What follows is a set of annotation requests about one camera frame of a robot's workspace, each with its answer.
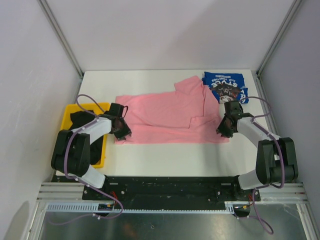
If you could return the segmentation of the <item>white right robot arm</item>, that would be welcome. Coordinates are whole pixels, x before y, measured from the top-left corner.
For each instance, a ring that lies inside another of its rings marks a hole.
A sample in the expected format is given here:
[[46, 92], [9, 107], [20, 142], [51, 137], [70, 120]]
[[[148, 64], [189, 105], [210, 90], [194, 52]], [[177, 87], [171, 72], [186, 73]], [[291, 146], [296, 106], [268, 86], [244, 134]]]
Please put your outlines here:
[[280, 137], [256, 121], [256, 117], [244, 112], [236, 101], [224, 103], [224, 116], [216, 132], [225, 138], [235, 133], [246, 137], [256, 148], [255, 169], [237, 177], [237, 184], [230, 188], [231, 196], [242, 201], [249, 190], [273, 186], [282, 188], [285, 183], [299, 176], [296, 148], [293, 139]]

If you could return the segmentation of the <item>pink t-shirt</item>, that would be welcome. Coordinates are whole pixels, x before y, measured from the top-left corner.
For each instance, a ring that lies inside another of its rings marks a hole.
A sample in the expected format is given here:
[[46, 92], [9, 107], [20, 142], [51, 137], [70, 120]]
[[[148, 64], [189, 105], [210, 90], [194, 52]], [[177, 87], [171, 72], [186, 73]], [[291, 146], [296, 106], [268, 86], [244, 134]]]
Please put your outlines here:
[[216, 132], [219, 103], [198, 76], [174, 84], [174, 91], [121, 95], [115, 101], [128, 107], [125, 121], [132, 134], [118, 145], [224, 144]]

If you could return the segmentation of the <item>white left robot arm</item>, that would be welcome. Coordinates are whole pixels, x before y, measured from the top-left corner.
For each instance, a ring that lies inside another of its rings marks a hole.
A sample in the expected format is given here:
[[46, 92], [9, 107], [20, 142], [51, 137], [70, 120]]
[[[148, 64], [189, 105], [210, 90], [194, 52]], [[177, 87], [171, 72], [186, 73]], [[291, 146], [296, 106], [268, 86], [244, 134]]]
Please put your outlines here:
[[73, 121], [70, 129], [58, 132], [51, 167], [69, 179], [94, 187], [93, 194], [98, 199], [107, 199], [111, 188], [105, 184], [106, 176], [91, 165], [91, 145], [108, 134], [118, 141], [131, 136], [132, 131], [125, 121], [128, 109], [128, 106], [112, 103], [100, 114], [84, 108], [78, 111], [76, 114], [85, 119]]

